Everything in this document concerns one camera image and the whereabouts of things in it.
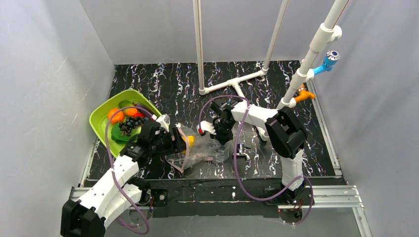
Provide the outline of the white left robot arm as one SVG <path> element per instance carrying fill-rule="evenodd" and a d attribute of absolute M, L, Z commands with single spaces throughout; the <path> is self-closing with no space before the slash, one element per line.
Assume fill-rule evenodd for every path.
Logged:
<path fill-rule="evenodd" d="M 63 237 L 102 237 L 109 225 L 131 206 L 138 208 L 142 193 L 150 184 L 136 177 L 139 161 L 153 155 L 189 153 L 191 136 L 180 126 L 162 121 L 146 121 L 140 133 L 133 135 L 110 169 L 77 200 L 62 207 L 60 234 Z"/>

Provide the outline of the dark fake grape bunch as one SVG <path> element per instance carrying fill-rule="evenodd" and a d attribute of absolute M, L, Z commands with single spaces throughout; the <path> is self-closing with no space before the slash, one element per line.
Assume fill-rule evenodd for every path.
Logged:
<path fill-rule="evenodd" d="M 130 136 L 135 129 L 141 127 L 148 120 L 149 118 L 147 117 L 128 117 L 125 121 L 120 122 L 118 125 L 121 135 Z"/>

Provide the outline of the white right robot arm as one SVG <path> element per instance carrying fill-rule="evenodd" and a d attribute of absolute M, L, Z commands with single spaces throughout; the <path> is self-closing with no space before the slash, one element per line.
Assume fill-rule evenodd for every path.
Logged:
<path fill-rule="evenodd" d="M 251 104 L 240 96 L 217 96 L 207 102 L 217 114 L 212 123 L 200 121 L 197 129 L 201 135 L 209 133 L 220 144 L 233 140 L 232 128 L 239 122 L 261 127 L 268 134 L 268 140 L 281 158 L 282 179 L 277 194 L 262 198 L 262 201 L 281 201 L 292 203 L 300 198 L 305 180 L 302 171 L 302 156 L 308 137 L 306 129 L 291 108 L 279 110 L 263 108 Z"/>

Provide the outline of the yellow green fake mango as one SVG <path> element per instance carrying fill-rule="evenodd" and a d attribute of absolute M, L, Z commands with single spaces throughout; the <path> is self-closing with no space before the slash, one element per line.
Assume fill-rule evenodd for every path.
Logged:
<path fill-rule="evenodd" d="M 127 107 L 127 109 L 122 110 L 123 114 L 127 117 L 133 117 L 135 114 L 138 113 L 137 108 L 133 108 L 134 104 L 129 100 L 122 100 L 119 102 L 118 105 L 119 105 L 119 108 Z"/>

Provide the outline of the purple fake eggplant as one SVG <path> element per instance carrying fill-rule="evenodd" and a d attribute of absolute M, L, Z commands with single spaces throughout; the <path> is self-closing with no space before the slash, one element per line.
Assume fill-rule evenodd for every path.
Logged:
<path fill-rule="evenodd" d="M 150 118 L 154 115 L 152 110 L 150 110 L 141 103 L 137 103 L 135 104 L 135 106 L 137 107 L 138 112 L 141 113 L 145 118 Z"/>

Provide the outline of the blue tap valve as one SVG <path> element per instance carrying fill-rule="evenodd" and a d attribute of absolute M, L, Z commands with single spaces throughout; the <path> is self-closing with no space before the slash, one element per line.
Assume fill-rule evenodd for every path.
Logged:
<path fill-rule="evenodd" d="M 338 62 L 339 59 L 340 54 L 336 50 L 329 50 L 323 59 L 323 63 L 320 66 L 313 69 L 314 75 L 316 76 L 317 74 L 326 71 L 331 71 L 333 69 L 333 66 Z"/>

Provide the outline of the clear zip top bag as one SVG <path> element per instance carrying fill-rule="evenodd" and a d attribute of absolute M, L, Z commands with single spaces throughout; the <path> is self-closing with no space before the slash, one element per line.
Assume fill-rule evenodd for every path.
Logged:
<path fill-rule="evenodd" d="M 178 128 L 182 136 L 195 136 L 195 143 L 192 149 L 186 149 L 185 152 L 165 156 L 165 160 L 181 173 L 201 161 L 210 161 L 218 164 L 229 158 L 230 151 L 227 144 L 221 145 L 209 135 L 201 136 L 199 133 L 180 123 L 177 123 L 175 127 Z"/>

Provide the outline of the yellow fake fruit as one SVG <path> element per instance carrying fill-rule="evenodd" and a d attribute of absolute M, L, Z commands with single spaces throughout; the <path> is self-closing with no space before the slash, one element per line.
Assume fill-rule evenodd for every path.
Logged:
<path fill-rule="evenodd" d="M 195 143 L 195 136 L 193 135 L 183 136 L 183 140 L 189 146 L 189 149 L 192 149 L 193 144 Z"/>

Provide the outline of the green fake leafy vegetable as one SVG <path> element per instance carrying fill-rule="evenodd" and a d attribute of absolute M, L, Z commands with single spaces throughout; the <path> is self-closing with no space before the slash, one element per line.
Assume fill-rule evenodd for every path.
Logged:
<path fill-rule="evenodd" d="M 131 131 L 131 134 L 127 134 L 121 131 L 120 124 L 120 122 L 114 124 L 111 129 L 111 139 L 118 144 L 128 142 L 132 136 L 139 134 L 141 131 L 141 127 L 138 126 Z"/>

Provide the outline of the white PVC pipe frame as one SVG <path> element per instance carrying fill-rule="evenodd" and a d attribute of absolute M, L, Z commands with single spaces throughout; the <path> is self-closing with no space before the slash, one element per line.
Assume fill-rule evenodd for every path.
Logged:
<path fill-rule="evenodd" d="M 338 26 L 337 23 L 348 3 L 349 2 L 347 0 L 334 1 L 329 13 L 326 16 L 326 19 L 323 23 L 320 24 L 313 39 L 311 40 L 306 56 L 299 62 L 297 60 L 289 60 L 288 66 L 283 66 L 283 60 L 273 61 L 272 59 L 280 30 L 290 4 L 290 1 L 288 0 L 282 1 L 269 47 L 265 59 L 262 61 L 261 66 L 259 67 L 259 70 L 251 74 L 238 73 L 235 78 L 231 78 L 219 84 L 214 84 L 207 87 L 203 62 L 201 2 L 199 0 L 193 1 L 195 24 L 194 28 L 197 45 L 199 94 L 203 96 L 230 87 L 236 92 L 237 95 L 244 97 L 245 93 L 241 87 L 243 83 L 249 83 L 250 80 L 256 78 L 270 80 L 282 72 L 283 75 L 280 77 L 285 80 L 286 84 L 283 89 L 283 97 L 277 98 L 277 108 L 281 109 L 295 107 L 299 103 L 299 101 L 294 97 L 295 94 L 297 94 L 300 90 L 305 90 L 305 84 L 315 77 L 315 71 L 311 68 L 312 64 L 325 50 L 328 44 L 333 43 L 341 38 L 342 29 L 340 26 Z"/>

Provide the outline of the aluminium frame rail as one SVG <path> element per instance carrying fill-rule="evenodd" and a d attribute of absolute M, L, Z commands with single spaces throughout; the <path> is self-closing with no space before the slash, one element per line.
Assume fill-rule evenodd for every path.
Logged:
<path fill-rule="evenodd" d="M 257 201 L 246 196 L 236 186 L 210 187 L 199 183 L 196 187 L 152 189 L 142 191 L 137 186 L 126 186 L 126 194 L 148 216 L 264 216 L 279 218 L 282 223 L 296 225 L 315 208 L 352 208 L 361 236 L 372 235 L 356 186 L 306 186 L 295 201 L 276 197 Z"/>

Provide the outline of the red fake apple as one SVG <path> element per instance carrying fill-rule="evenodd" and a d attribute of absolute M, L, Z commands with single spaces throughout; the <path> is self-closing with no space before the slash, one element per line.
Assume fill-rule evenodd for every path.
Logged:
<path fill-rule="evenodd" d="M 144 118 L 144 115 L 142 113 L 136 113 L 132 116 L 134 119 L 141 119 Z"/>

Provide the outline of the orange tap valve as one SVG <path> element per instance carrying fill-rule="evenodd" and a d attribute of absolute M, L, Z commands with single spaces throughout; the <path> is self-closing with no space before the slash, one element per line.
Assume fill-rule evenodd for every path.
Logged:
<path fill-rule="evenodd" d="M 298 95 L 296 97 L 294 97 L 294 99 L 297 103 L 299 103 L 301 101 L 304 101 L 304 100 L 307 100 L 307 99 L 312 100 L 312 99 L 316 98 L 316 95 L 314 93 L 308 91 L 304 84 L 302 84 L 300 86 L 300 88 L 297 90 L 297 93 L 298 93 Z"/>

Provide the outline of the orange fake fruit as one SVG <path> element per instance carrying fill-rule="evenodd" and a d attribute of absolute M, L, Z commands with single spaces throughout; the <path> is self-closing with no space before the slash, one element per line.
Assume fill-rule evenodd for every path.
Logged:
<path fill-rule="evenodd" d="M 123 122 L 125 119 L 125 115 L 123 111 L 119 111 L 119 108 L 114 108 L 108 112 L 107 118 L 111 124 L 116 124 L 118 122 Z"/>

